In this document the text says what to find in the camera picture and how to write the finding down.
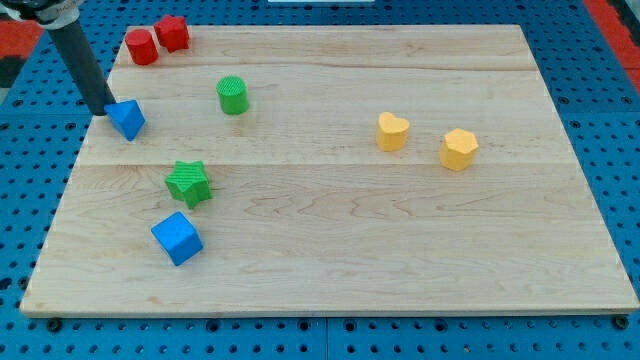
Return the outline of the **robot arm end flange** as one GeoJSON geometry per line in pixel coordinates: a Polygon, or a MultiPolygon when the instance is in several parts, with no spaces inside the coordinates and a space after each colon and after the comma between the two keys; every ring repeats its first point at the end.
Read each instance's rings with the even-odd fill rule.
{"type": "Polygon", "coordinates": [[[35,21],[43,28],[61,28],[79,18],[84,0],[1,0],[1,12],[14,20],[35,21]]]}

